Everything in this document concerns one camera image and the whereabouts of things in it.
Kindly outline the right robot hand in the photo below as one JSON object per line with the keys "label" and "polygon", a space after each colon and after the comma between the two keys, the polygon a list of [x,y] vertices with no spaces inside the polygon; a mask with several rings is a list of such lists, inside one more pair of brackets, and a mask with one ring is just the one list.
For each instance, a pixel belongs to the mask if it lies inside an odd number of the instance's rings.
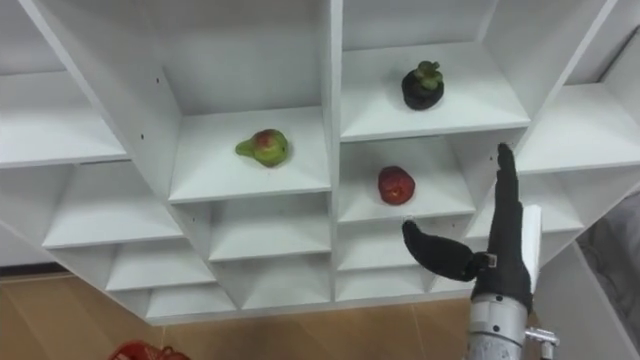
{"label": "right robot hand", "polygon": [[454,239],[427,234],[413,220],[403,222],[404,244],[426,270],[450,280],[475,283],[472,296],[496,294],[521,303],[532,311],[532,280],[522,256],[523,205],[512,149],[497,147],[495,208],[484,251],[474,252]]}

